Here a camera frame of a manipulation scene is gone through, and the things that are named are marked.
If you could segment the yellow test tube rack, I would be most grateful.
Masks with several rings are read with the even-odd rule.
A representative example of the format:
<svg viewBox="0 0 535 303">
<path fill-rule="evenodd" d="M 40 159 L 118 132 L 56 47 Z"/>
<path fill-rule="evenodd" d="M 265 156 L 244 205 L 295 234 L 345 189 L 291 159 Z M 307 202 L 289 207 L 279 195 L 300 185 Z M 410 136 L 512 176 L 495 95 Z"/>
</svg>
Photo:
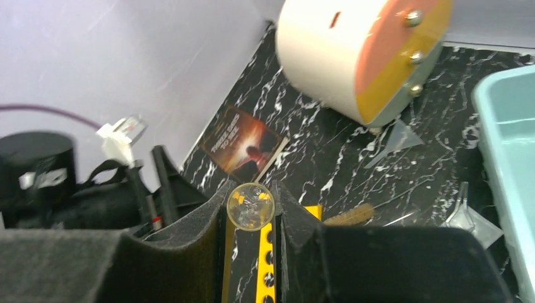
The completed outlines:
<svg viewBox="0 0 535 303">
<path fill-rule="evenodd" d="M 271 222 L 262 222 L 258 228 L 256 223 L 246 223 L 237 221 L 234 217 L 236 211 L 228 212 L 228 223 L 230 224 L 230 239 L 235 240 L 235 234 L 238 229 L 244 232 L 252 232 L 258 236 L 258 257 L 250 267 L 250 273 L 245 276 L 237 276 L 240 270 L 232 270 L 231 278 L 239 279 L 235 294 L 226 295 L 224 298 L 230 302 L 301 302 L 303 294 L 297 292 L 294 297 L 290 293 L 284 293 L 283 289 L 278 289 L 277 282 L 287 282 L 287 278 L 281 272 L 281 269 L 275 262 L 274 252 L 276 250 L 273 244 L 273 227 Z"/>
</svg>

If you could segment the clear glass test tube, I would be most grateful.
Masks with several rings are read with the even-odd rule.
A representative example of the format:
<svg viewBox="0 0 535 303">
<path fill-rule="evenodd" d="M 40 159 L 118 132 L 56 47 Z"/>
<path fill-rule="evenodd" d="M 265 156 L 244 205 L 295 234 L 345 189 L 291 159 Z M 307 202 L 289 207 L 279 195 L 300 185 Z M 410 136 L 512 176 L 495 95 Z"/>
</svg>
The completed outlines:
<svg viewBox="0 0 535 303">
<path fill-rule="evenodd" d="M 276 203 L 270 190 L 258 183 L 244 183 L 233 189 L 226 201 L 226 212 L 232 224 L 247 232 L 254 232 L 269 224 L 275 214 Z"/>
</svg>

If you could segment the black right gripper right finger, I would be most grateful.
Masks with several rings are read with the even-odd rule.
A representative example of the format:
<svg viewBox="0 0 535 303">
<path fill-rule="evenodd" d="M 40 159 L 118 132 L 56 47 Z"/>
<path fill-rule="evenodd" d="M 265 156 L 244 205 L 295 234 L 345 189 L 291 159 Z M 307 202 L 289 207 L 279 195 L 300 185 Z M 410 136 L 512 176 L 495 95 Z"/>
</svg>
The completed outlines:
<svg viewBox="0 0 535 303">
<path fill-rule="evenodd" d="M 276 302 L 512 302 L 469 232 L 326 225 L 272 183 Z"/>
</svg>

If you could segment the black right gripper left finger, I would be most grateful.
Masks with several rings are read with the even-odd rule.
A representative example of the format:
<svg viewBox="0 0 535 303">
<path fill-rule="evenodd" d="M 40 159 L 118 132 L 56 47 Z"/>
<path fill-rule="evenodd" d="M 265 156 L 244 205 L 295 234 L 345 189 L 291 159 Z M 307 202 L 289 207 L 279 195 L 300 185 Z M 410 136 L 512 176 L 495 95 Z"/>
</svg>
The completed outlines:
<svg viewBox="0 0 535 303">
<path fill-rule="evenodd" d="M 2 302 L 226 302 L 233 233 L 227 181 L 145 240 L 126 230 L 1 232 Z"/>
</svg>

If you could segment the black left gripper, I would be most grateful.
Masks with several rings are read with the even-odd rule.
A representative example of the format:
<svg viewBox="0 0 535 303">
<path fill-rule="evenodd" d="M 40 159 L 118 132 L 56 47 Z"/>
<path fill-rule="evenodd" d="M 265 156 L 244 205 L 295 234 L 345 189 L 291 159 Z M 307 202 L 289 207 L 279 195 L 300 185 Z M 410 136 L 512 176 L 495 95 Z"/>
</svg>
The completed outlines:
<svg viewBox="0 0 535 303">
<path fill-rule="evenodd" d="M 151 154 L 160 181 L 156 195 L 167 226 L 200 207 L 208 197 L 180 174 L 165 146 L 156 145 Z M 127 167 L 116 160 L 102 162 L 78 185 L 78 191 L 52 212 L 50 228 L 126 229 L 141 222 L 154 228 L 157 211 L 141 176 L 143 167 L 143 163 Z"/>
</svg>

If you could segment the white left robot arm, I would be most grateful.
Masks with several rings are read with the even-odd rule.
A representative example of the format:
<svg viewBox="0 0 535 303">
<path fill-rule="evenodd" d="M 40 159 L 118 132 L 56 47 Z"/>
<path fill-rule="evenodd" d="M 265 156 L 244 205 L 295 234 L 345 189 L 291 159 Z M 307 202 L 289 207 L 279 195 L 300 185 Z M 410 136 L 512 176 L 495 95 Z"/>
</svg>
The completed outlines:
<svg viewBox="0 0 535 303">
<path fill-rule="evenodd" d="M 168 225 L 207 198 L 184 179 L 163 145 L 151 156 L 160 187 L 150 191 L 140 167 L 116 160 L 76 180 L 73 140 L 30 131 L 1 138 L 1 218 L 7 229 L 126 229 Z"/>
</svg>

